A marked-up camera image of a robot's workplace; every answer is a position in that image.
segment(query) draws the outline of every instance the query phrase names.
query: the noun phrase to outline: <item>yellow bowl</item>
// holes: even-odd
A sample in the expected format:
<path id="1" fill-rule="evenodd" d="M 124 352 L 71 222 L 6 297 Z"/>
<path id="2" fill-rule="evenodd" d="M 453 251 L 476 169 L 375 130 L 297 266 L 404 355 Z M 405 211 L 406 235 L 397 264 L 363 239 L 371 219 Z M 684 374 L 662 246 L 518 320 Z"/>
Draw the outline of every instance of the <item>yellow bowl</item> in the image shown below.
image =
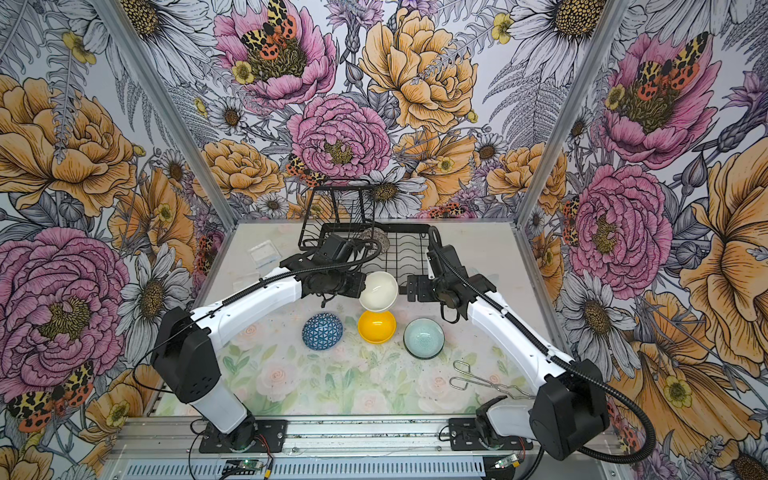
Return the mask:
<path id="1" fill-rule="evenodd" d="M 390 312 L 366 311 L 357 322 L 357 332 L 368 343 L 384 343 L 395 335 L 397 322 Z"/>

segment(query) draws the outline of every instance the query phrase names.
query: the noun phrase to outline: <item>floral wallpaper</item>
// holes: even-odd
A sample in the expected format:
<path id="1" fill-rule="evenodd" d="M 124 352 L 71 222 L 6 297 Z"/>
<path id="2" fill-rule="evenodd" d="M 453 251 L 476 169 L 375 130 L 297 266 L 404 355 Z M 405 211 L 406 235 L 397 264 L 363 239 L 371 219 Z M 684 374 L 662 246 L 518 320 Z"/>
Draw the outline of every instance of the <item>floral wallpaper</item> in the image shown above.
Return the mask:
<path id="1" fill-rule="evenodd" d="M 63 3 L 121 78 L 87 0 Z M 515 216 L 605 0 L 121 4 L 238 217 L 302 218 L 335 179 L 373 184 L 379 217 L 472 219 Z"/>
<path id="2" fill-rule="evenodd" d="M 101 473 L 126 418 L 151 403 L 141 385 L 160 380 L 144 359 L 160 318 L 192 304 L 224 239 L 119 59 L 86 3 L 0 5 L 6 478 Z"/>
<path id="3" fill-rule="evenodd" d="M 763 0 L 633 2 L 525 224 L 571 351 L 655 425 L 635 478 L 768 477 L 767 19 Z"/>

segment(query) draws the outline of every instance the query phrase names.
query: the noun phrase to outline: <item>metal frame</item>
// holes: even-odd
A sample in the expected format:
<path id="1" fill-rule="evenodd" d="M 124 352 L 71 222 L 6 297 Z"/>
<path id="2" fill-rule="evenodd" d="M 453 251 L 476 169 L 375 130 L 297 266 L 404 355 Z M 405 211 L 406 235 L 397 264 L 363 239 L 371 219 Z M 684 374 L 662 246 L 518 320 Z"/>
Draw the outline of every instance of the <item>metal frame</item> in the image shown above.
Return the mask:
<path id="1" fill-rule="evenodd" d="M 283 452 L 280 457 L 369 457 L 382 455 L 489 455 L 488 450 L 453 452 L 448 442 L 438 440 L 449 419 L 473 419 L 474 415 L 347 415 L 281 416 L 260 419 L 287 419 Z M 128 419 L 118 434 L 109 459 L 186 458 L 195 434 L 190 423 L 201 417 L 150 417 Z M 602 434 L 588 447 L 619 452 L 615 435 Z M 504 455 L 505 451 L 490 452 Z M 263 458 L 263 453 L 200 454 L 192 458 Z M 574 453 L 585 458 L 581 453 Z"/>
<path id="2" fill-rule="evenodd" d="M 629 9 L 630 2 L 631 0 L 608 0 L 603 8 L 603 15 L 600 17 L 598 26 L 594 29 L 594 36 L 589 44 L 587 55 L 584 57 L 584 63 L 581 64 L 574 76 L 571 89 L 568 91 L 565 103 L 560 107 L 560 114 L 554 123 L 552 133 L 549 135 L 544 153 L 541 154 L 541 162 L 531 179 L 528 191 L 523 197 L 523 204 L 518 210 L 516 219 L 517 225 L 525 225 L 528 217 L 531 216 L 533 207 L 538 202 L 544 185 L 547 183 L 547 177 L 558 161 L 558 155 L 568 131 L 576 120 L 581 100 L 587 95 L 587 91 L 594 80 L 594 73 L 611 50 L 611 43 L 621 25 L 621 19 Z"/>
<path id="3" fill-rule="evenodd" d="M 98 0 L 91 4 L 107 27 L 120 49 L 120 53 L 127 59 L 131 67 L 130 70 L 136 75 L 139 84 L 157 109 L 157 113 L 163 118 L 165 126 L 176 140 L 184 158 L 189 162 L 192 171 L 200 181 L 200 185 L 208 195 L 211 205 L 221 219 L 225 232 L 232 232 L 237 224 L 237 219 L 232 213 L 227 199 L 221 193 L 210 169 L 203 161 L 192 133 L 190 133 L 187 125 L 181 121 L 181 114 L 165 89 L 165 83 L 160 74 L 154 68 L 152 57 L 147 53 L 147 49 L 143 48 L 143 42 L 125 15 L 123 8 L 119 5 L 119 0 Z"/>

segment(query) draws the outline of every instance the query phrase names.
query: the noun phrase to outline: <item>blue patterned bowl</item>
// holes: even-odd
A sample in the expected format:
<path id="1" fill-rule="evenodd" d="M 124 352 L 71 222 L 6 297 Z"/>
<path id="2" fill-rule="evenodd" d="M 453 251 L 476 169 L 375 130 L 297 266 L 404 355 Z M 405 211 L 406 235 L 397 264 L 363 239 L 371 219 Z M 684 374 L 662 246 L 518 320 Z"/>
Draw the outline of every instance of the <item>blue patterned bowl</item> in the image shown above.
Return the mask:
<path id="1" fill-rule="evenodd" d="M 301 338 L 312 350 L 328 350 L 341 340 L 344 325 L 332 313 L 318 313 L 304 324 Z"/>

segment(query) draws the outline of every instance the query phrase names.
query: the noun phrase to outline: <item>table surface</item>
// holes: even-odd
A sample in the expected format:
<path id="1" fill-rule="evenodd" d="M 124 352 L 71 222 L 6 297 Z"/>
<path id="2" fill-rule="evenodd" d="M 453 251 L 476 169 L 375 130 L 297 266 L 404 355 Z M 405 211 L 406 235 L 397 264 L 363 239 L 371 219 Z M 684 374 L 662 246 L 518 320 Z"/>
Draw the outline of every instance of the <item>table surface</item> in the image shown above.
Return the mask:
<path id="1" fill-rule="evenodd" d="M 205 299 L 212 303 L 253 283 L 276 266 L 257 269 L 249 249 L 271 240 L 280 258 L 298 252 L 300 223 L 239 225 Z M 548 337 L 541 311 L 515 238 L 507 223 L 439 224 L 444 244 L 456 248 L 462 262 L 486 275 L 510 305 L 539 333 Z M 314 351 L 301 339 L 303 324 L 320 312 L 343 322 L 341 341 L 331 349 Z M 483 386 L 453 389 L 449 381 L 461 374 L 453 362 L 472 366 L 482 378 L 528 390 L 514 361 L 495 341 L 469 322 L 455 325 L 440 319 L 437 303 L 409 303 L 399 296 L 391 309 L 398 328 L 387 343 L 373 345 L 357 333 L 364 309 L 359 301 L 337 297 L 320 308 L 320 299 L 307 297 L 254 323 L 225 347 L 219 364 L 227 385 L 254 415 L 382 415 L 454 414 L 474 412 L 501 393 Z M 411 357 L 402 343 L 409 322 L 426 317 L 445 331 L 445 348 L 430 360 Z M 164 394 L 153 415 L 198 415 L 192 407 Z"/>

